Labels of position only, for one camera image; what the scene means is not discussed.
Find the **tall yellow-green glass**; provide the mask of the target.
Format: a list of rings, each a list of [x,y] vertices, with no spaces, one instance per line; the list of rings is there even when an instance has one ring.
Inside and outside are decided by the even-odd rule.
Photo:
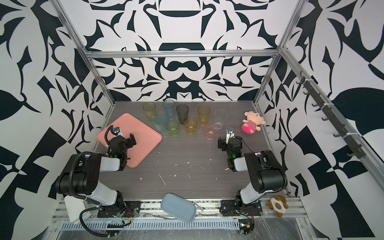
[[[148,118],[148,120],[153,123],[155,118],[157,117],[156,105],[155,103],[145,103],[143,105],[143,110]]]

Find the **tall dark grey glass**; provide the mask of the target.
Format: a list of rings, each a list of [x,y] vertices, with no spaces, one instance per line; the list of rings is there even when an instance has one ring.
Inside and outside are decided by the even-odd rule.
[[[176,107],[179,123],[185,124],[185,121],[189,118],[189,107],[186,104],[180,104]]]

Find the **tall blue glass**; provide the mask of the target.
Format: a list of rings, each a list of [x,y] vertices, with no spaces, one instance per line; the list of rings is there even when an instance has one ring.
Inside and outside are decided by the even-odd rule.
[[[175,106],[176,103],[172,99],[167,99],[163,101],[163,108],[165,111],[166,118],[168,120],[173,120],[176,117]]]

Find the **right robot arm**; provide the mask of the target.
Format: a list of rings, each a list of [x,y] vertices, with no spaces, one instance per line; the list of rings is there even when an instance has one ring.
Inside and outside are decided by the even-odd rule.
[[[286,188],[286,174],[272,151],[242,154],[242,147],[240,137],[218,139],[218,148],[227,153],[228,168],[233,172],[248,172],[250,177],[250,183],[236,195],[237,206],[254,204],[266,194]]]

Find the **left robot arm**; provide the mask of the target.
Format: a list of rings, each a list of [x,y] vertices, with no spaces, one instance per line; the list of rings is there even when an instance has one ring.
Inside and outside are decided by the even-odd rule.
[[[102,184],[100,173],[123,171],[129,159],[127,151],[137,142],[130,134],[127,139],[116,135],[107,140],[107,144],[106,154],[83,152],[72,155],[55,182],[57,193],[101,206],[121,204],[119,192]]]

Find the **short pink glass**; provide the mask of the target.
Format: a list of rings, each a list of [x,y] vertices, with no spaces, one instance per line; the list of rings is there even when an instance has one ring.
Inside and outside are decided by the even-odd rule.
[[[205,135],[208,140],[214,140],[218,131],[218,127],[215,123],[208,123],[205,126]]]

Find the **tall clear glass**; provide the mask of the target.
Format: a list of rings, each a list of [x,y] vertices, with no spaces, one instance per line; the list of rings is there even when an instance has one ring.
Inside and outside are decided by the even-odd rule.
[[[215,120],[214,124],[218,128],[218,130],[221,130],[225,124],[225,120],[228,117],[228,112],[224,109],[217,109],[215,111]]]

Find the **pink plush pig toy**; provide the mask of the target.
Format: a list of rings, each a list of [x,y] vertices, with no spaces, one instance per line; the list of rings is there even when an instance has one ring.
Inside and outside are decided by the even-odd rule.
[[[257,112],[249,111],[245,112],[244,115],[246,116],[246,119],[243,120],[241,129],[246,134],[259,132],[261,130],[261,125],[266,123],[261,114]]]

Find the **teal dotted glass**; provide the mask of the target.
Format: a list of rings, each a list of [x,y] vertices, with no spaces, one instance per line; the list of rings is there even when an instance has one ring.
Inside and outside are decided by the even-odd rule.
[[[161,134],[167,132],[167,118],[164,115],[158,115],[154,119],[154,125],[157,131]]]

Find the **short yellow glass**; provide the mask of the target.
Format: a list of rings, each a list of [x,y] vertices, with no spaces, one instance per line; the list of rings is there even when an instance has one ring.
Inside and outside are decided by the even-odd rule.
[[[188,135],[194,135],[197,130],[198,122],[193,118],[186,119],[184,126]]]

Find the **tall amber glass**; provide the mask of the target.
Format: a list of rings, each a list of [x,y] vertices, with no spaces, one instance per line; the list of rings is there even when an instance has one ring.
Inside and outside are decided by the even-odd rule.
[[[208,106],[199,106],[198,108],[198,117],[200,126],[206,126],[209,122],[211,109]]]

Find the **short green glass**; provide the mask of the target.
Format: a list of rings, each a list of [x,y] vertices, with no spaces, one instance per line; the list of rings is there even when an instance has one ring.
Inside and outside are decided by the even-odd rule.
[[[167,131],[170,136],[177,137],[179,135],[179,122],[176,120],[168,121],[166,124]]]

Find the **brown white plush toy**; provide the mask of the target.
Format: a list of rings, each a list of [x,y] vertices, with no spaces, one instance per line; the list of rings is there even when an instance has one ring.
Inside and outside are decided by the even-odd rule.
[[[278,218],[282,218],[289,208],[284,196],[274,196],[267,202],[267,206],[275,211]]]

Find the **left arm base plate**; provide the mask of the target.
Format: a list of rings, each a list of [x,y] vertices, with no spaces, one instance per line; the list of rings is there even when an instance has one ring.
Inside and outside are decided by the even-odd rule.
[[[115,204],[111,206],[101,206],[98,211],[98,218],[112,218],[118,215],[123,218],[133,217],[141,210],[141,201],[124,201],[123,204]]]

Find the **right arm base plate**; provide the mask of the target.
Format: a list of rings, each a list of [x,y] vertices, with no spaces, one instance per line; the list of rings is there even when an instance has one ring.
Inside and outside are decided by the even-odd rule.
[[[262,211],[263,209],[260,202],[250,205],[241,205],[235,200],[221,200],[221,206],[219,208],[219,212],[225,217],[239,215],[245,215],[247,217],[261,216]]]

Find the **black wall hook rail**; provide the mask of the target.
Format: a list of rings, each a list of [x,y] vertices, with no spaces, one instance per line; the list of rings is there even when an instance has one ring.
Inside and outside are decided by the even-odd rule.
[[[357,133],[348,130],[347,124],[341,120],[340,114],[337,114],[337,108],[334,104],[327,102],[327,97],[321,93],[320,89],[316,87],[316,83],[313,79],[308,79],[304,76],[303,71],[300,71],[301,79],[297,82],[299,85],[307,90],[304,95],[311,96],[315,101],[312,104],[313,107],[320,109],[324,114],[325,118],[322,121],[329,121],[336,129],[337,134],[333,134],[335,138],[341,137],[352,151],[347,153],[349,157],[357,157],[362,159],[367,154],[363,150],[363,145],[357,141]]]

